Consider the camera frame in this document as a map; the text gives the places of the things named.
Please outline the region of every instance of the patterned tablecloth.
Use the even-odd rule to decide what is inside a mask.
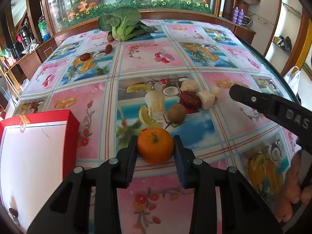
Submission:
[[[213,167],[236,166],[273,208],[296,138],[257,111],[232,101],[229,88],[238,82],[291,99],[287,90],[225,27],[186,20],[144,23],[156,33],[110,42],[109,54],[104,52],[107,32],[96,29],[67,38],[38,68],[14,115],[70,109],[80,122],[77,165],[93,168],[114,157],[131,135],[145,128],[139,118],[145,105],[172,136],[180,135],[196,157]],[[79,56],[86,52],[91,58],[81,62]],[[173,127],[155,99],[164,97],[168,111],[179,102],[177,85],[186,79],[195,80],[199,91],[216,86],[220,96],[213,108],[193,110],[182,125]],[[155,90],[148,93],[146,87]],[[193,191],[181,188],[173,159],[149,165],[138,158],[131,185],[118,195],[124,233],[188,233]],[[92,207],[90,219],[92,233]]]

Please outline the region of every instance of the orange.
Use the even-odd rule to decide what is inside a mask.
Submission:
[[[149,128],[138,137],[138,153],[142,159],[151,164],[167,162],[174,153],[174,140],[161,128]]]

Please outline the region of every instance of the purple bottle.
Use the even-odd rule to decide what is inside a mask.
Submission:
[[[243,19],[244,19],[244,11],[243,10],[241,10],[241,11],[239,11],[238,12],[238,17],[237,17],[237,21],[236,21],[236,23],[238,24],[238,25],[241,25],[241,23],[242,23],[242,21],[243,21]]]
[[[236,23],[237,18],[238,18],[238,13],[239,13],[239,9],[236,7],[236,8],[233,10],[233,17],[232,17],[232,22],[233,22],[233,23]]]

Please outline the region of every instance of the green leafy vegetable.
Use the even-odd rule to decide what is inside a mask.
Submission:
[[[120,7],[112,15],[104,14],[98,19],[98,27],[102,31],[112,31],[113,37],[118,41],[125,41],[145,33],[155,32],[140,22],[141,14],[133,7]]]

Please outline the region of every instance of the white dried chunk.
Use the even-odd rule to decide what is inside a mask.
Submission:
[[[183,81],[180,90],[196,93],[198,91],[198,83],[195,80]]]
[[[207,110],[213,107],[215,96],[210,91],[205,90],[198,93],[198,96],[202,102],[202,109]]]
[[[214,86],[213,89],[211,90],[211,94],[215,96],[215,100],[218,100],[220,96],[220,91],[221,89],[218,86]]]

